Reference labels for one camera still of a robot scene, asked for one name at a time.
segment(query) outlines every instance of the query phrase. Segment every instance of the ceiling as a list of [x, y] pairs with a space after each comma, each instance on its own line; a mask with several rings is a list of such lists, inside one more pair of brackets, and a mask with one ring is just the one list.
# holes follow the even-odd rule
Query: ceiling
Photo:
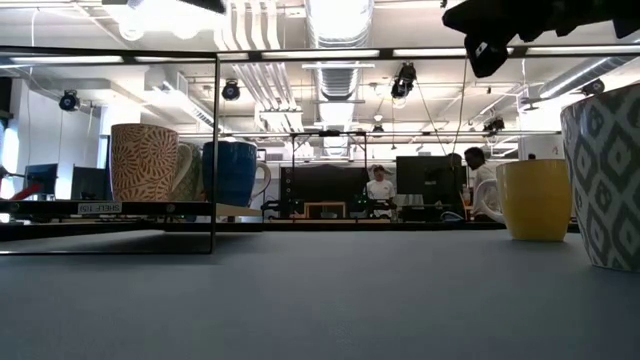
[[[181, 40], [170, 31], [147, 32], [138, 41], [124, 40], [118, 30], [118, 22], [109, 18], [109, 13], [100, 6], [100, 1], [47, 0], [40, 10], [19, 0], [0, 0], [0, 44], [30, 46], [55, 46], [74, 48], [143, 49], [143, 50], [218, 50], [214, 42], [214, 27], [203, 29], [194, 38]], [[445, 28], [441, 23], [443, 10], [439, 0], [376, 1], [373, 12], [370, 44], [372, 47], [417, 47], [452, 46], [460, 47], [463, 34]], [[309, 46], [307, 23], [304, 17], [303, 0], [277, 1], [278, 40], [283, 48], [296, 49]], [[638, 36], [624, 39], [626, 42]], [[610, 44], [619, 42], [615, 38], [610, 23], [583, 26], [564, 38], [553, 33], [540, 36], [536, 44]], [[417, 83], [407, 98], [403, 108], [394, 108], [388, 95], [387, 85], [402, 65], [400, 61], [369, 62], [375, 67], [362, 70], [358, 86], [358, 100], [364, 103], [355, 106], [353, 128], [371, 130], [376, 121], [374, 115], [382, 115], [385, 130], [455, 131], [481, 127], [488, 117], [476, 116], [490, 104], [499, 100], [510, 90], [529, 84], [543, 84], [580, 64], [585, 59], [527, 59], [508, 60], [493, 76], [476, 79], [470, 68], [465, 69], [463, 60], [416, 61]], [[286, 72], [297, 104], [302, 110], [302, 124], [313, 128], [318, 121], [317, 94], [312, 71], [304, 70], [302, 63], [287, 63]], [[208, 64], [172, 64], [167, 66], [94, 66], [37, 68], [35, 76], [61, 79], [108, 79], [135, 96], [144, 99], [152, 109], [144, 115], [144, 121], [172, 126], [181, 132], [196, 132], [203, 129], [198, 121], [185, 112], [176, 111], [167, 104], [155, 103], [154, 91], [149, 74], [160, 72], [170, 83], [174, 83], [177, 73], [189, 82], [188, 93], [202, 108], [211, 111], [214, 85], [214, 66]], [[236, 78], [231, 64], [221, 68], [221, 78]], [[635, 82], [640, 78], [640, 65], [631, 62], [602, 79], [608, 88]], [[236, 101], [222, 101], [220, 122], [225, 131], [262, 131], [254, 121], [255, 102], [241, 84], [241, 96]], [[517, 128], [515, 97], [512, 106], [501, 110], [507, 128]], [[393, 141], [410, 141], [412, 138]], [[388, 142], [389, 139], [373, 139]], [[473, 141], [483, 141], [481, 137]]]

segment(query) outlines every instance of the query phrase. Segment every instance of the person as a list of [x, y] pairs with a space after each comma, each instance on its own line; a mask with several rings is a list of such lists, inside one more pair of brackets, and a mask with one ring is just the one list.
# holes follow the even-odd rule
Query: person
[[[374, 179], [367, 183], [367, 196], [372, 200], [387, 200], [389, 205], [393, 207], [393, 198], [396, 196], [396, 191], [393, 188], [393, 183], [385, 179], [386, 173], [387, 170], [382, 165], [373, 167]], [[374, 210], [374, 215], [391, 218], [391, 210]]]
[[[474, 199], [473, 199], [473, 215], [476, 221], [488, 221], [490, 218], [483, 214], [480, 210], [480, 200], [476, 199], [475, 191], [478, 189], [478, 186], [482, 184], [482, 182], [495, 179], [496, 174], [490, 167], [486, 164], [486, 159], [484, 157], [484, 151], [479, 147], [472, 147], [467, 149], [464, 152], [464, 159], [467, 161], [467, 165], [476, 172], [476, 179], [473, 185], [474, 190]], [[500, 211], [500, 201], [498, 200], [498, 189], [495, 187], [490, 187], [485, 193], [484, 198], [485, 204], [489, 209], [499, 212]]]

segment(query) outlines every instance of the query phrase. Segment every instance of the shelf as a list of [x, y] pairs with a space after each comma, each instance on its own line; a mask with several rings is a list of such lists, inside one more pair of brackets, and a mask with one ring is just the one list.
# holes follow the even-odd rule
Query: shelf
[[[0, 213], [13, 215], [212, 215], [208, 202], [0, 201]], [[217, 216], [262, 216], [260, 210], [217, 204]]]

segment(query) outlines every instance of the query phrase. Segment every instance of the gray table surface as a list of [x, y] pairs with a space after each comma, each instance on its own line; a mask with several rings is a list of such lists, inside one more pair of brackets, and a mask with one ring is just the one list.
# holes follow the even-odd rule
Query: gray table surface
[[640, 276], [591, 267], [579, 235], [262, 233], [213, 256], [0, 257], [3, 360], [639, 359], [639, 325]]

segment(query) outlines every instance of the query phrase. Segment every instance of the sticker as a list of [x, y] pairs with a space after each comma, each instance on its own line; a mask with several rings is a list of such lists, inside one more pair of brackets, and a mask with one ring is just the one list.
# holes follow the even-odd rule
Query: sticker
[[122, 203], [81, 203], [78, 204], [78, 214], [120, 214]]

